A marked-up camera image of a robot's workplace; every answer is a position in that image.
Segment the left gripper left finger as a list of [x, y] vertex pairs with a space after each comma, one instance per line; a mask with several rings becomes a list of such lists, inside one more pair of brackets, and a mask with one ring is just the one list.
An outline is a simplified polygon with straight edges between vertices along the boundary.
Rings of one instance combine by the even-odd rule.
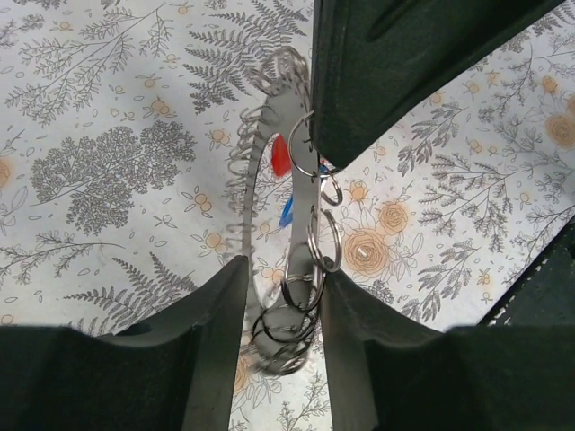
[[243, 326], [248, 259], [103, 341], [119, 351], [100, 430], [225, 430]]

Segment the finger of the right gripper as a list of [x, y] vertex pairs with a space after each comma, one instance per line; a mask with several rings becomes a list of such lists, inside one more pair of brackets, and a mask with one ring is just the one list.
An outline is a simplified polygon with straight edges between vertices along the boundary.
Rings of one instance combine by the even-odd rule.
[[434, 91], [556, 1], [338, 0], [314, 4], [310, 134], [344, 169]]

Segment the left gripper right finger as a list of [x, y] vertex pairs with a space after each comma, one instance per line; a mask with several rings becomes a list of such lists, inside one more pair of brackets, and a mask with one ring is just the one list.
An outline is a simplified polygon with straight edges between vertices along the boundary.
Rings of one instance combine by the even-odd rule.
[[419, 379], [442, 332], [379, 301], [342, 271], [328, 275], [321, 324], [332, 426], [336, 430], [425, 430], [438, 415]]

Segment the blue key tag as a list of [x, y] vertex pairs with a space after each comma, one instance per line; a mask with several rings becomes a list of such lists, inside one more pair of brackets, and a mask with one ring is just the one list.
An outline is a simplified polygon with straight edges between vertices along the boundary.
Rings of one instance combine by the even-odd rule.
[[286, 228], [293, 222], [293, 196], [290, 196], [279, 218], [279, 227]]

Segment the red key tag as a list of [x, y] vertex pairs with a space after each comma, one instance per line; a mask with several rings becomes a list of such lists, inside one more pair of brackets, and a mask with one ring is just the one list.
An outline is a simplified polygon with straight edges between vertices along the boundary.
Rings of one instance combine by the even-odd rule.
[[288, 145], [282, 135], [276, 135], [271, 147], [271, 169], [277, 177], [283, 177], [291, 170]]

